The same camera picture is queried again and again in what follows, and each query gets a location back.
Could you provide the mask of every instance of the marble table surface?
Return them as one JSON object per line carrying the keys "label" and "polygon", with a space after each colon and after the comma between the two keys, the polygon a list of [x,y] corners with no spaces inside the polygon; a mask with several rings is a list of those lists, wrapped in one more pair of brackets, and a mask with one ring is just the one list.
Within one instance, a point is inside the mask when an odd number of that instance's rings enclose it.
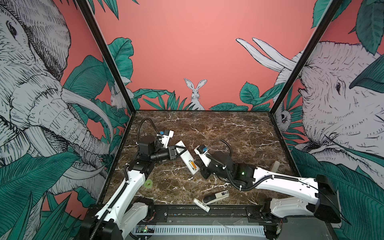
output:
{"label": "marble table surface", "polygon": [[[169,145],[182,140],[194,159],[199,159],[193,151],[196,146],[207,146],[213,140],[224,139],[233,149],[234,162],[244,162],[269,170],[277,160],[280,162],[278,173],[293,175],[267,113],[138,111],[113,172],[104,203],[124,179],[123,167],[137,151],[137,128],[146,117],[154,121],[159,131],[173,130],[174,136]],[[141,135],[145,134],[155,135],[148,122],[141,128]],[[210,149],[226,151],[226,146],[218,142]],[[215,204],[263,204],[266,198],[288,197],[264,189],[240,192],[214,175],[205,180],[200,172],[192,175],[180,158],[173,162],[156,164],[148,179],[153,181],[153,186],[150,189],[142,186],[136,197],[151,198],[155,204],[193,204],[195,197],[201,200],[207,194],[224,190],[228,190],[230,196]]]}

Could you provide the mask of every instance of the rabbit ear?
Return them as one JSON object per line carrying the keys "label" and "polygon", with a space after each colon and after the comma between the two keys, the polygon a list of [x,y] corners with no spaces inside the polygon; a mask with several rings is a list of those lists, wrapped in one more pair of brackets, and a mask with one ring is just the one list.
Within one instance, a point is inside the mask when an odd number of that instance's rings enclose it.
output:
{"label": "rabbit ear", "polygon": [[190,80],[188,80],[186,78],[184,78],[184,80],[185,80],[185,83],[187,84],[187,87],[189,87],[192,90],[195,89],[195,86],[193,85],[193,83]]}
{"label": "rabbit ear", "polygon": [[206,80],[206,79],[201,80],[201,81],[199,82],[199,84],[197,85],[196,89],[201,88],[201,87],[204,86],[204,84],[206,84],[206,83],[207,83],[207,80]]}

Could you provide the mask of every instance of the green ring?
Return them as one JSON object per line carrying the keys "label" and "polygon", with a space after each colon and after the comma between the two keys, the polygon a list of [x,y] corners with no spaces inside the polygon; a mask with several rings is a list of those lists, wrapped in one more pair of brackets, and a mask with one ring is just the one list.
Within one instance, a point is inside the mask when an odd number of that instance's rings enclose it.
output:
{"label": "green ring", "polygon": [[152,185],[153,185],[153,181],[152,180],[150,180],[150,179],[147,179],[146,181],[145,181],[145,183],[144,183],[144,187],[145,188],[152,188]]}

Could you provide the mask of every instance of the elephant ear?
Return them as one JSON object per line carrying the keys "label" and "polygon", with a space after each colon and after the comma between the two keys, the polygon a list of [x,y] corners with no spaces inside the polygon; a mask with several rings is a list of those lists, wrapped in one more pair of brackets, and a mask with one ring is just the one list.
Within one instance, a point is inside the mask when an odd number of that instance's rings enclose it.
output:
{"label": "elephant ear", "polygon": [[52,0],[0,0],[0,5],[23,26],[47,70],[61,79],[67,66],[71,37],[55,3]]}
{"label": "elephant ear", "polygon": [[351,82],[349,88],[360,86],[384,93],[384,55],[381,55]]}

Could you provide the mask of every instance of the elephant eye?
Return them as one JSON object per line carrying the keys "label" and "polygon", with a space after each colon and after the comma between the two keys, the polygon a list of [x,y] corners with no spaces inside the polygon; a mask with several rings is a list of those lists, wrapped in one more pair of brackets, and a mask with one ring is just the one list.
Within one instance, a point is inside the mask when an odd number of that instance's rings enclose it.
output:
{"label": "elephant eye", "polygon": [[340,88],[341,88],[341,84],[337,83],[336,84],[336,91],[339,93],[339,95],[340,95]]}
{"label": "elephant eye", "polygon": [[9,32],[12,34],[13,38],[15,38],[15,36],[17,35],[17,31],[16,29],[12,26],[12,23],[7,21],[7,27],[8,27],[8,30]]}

